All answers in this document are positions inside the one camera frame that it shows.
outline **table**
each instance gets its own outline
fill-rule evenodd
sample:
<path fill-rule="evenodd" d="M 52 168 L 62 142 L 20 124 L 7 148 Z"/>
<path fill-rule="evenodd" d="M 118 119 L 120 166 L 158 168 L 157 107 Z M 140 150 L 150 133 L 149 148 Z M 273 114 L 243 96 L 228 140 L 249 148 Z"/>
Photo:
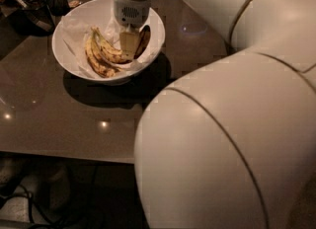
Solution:
<path fill-rule="evenodd" d="M 162 52 L 115 87 L 72 76 L 54 58 L 51 36 L 19 36 L 2 17 L 0 151 L 132 164 L 148 103 L 172 80 L 226 54 L 221 37 L 182 0 L 152 0 L 152 7 L 166 28 Z"/>

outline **floor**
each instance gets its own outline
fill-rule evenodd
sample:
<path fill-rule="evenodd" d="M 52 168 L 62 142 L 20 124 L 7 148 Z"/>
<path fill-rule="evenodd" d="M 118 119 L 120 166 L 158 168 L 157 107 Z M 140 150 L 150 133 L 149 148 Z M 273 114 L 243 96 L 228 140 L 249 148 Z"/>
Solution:
<path fill-rule="evenodd" d="M 28 191 L 38 193 L 35 200 L 43 215 L 33 206 L 34 223 L 30 223 L 29 200 L 14 197 L 0 209 L 1 229 L 51 228 L 35 226 L 49 224 L 45 216 L 50 223 L 59 221 L 61 225 L 69 225 L 58 228 L 149 228 L 140 204 L 132 165 L 70 159 L 62 163 L 69 169 L 69 202 L 59 210 L 50 210 L 46 205 L 48 189 L 43 187 L 37 176 L 27 175 L 21 184 Z M 17 187 L 14 192 L 23 193 L 21 187 Z"/>

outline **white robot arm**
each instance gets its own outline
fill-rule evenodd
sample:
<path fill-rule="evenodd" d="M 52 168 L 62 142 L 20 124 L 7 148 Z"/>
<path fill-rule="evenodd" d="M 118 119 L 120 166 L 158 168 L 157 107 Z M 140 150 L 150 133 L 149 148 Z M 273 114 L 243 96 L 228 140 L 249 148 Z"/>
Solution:
<path fill-rule="evenodd" d="M 316 0 L 184 0 L 237 52 L 165 88 L 136 131 L 151 228 L 285 228 L 316 169 Z"/>

